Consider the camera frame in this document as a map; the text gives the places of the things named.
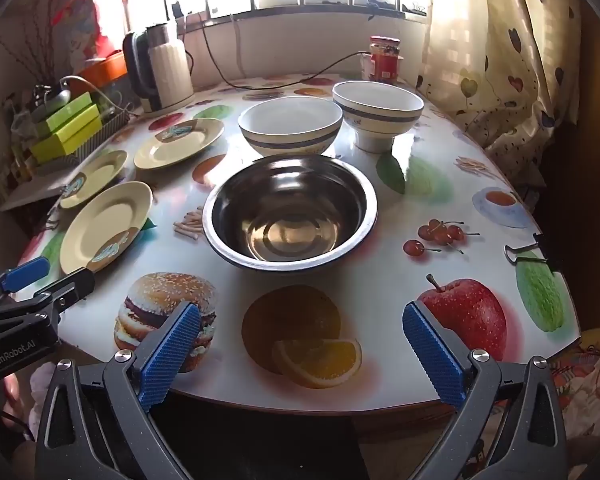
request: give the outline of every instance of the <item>stainless steel bowl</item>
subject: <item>stainless steel bowl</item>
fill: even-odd
[[[377,213],[373,186],[351,165],[321,155],[273,155],[211,192],[202,227],[214,250],[236,266],[306,270],[352,250]]]

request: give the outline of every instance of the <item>red jar lid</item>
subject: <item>red jar lid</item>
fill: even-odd
[[[387,43],[395,46],[400,45],[400,40],[397,40],[396,38],[387,38],[385,36],[371,36],[369,37],[369,40],[372,43]]]

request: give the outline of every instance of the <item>bowl foot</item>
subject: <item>bowl foot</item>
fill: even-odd
[[[356,132],[356,146],[364,152],[369,153],[384,153],[390,152],[394,146],[394,137],[387,139],[378,139],[367,134]]]

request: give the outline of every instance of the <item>metal bolt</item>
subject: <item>metal bolt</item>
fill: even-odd
[[[67,370],[71,368],[71,359],[60,359],[56,365],[58,370]]]
[[[540,356],[534,356],[533,358],[534,365],[538,368],[546,368],[546,359]]]
[[[131,350],[119,350],[116,352],[115,360],[119,363],[124,363],[125,361],[129,361],[133,352]]]
[[[486,350],[478,348],[477,350],[471,352],[471,357],[480,363],[485,363],[489,360],[489,353]]]

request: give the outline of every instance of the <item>electric kettle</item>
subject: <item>electric kettle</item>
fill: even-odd
[[[131,88],[145,112],[184,105],[190,100],[193,85],[175,21],[130,32],[122,43],[122,51]]]

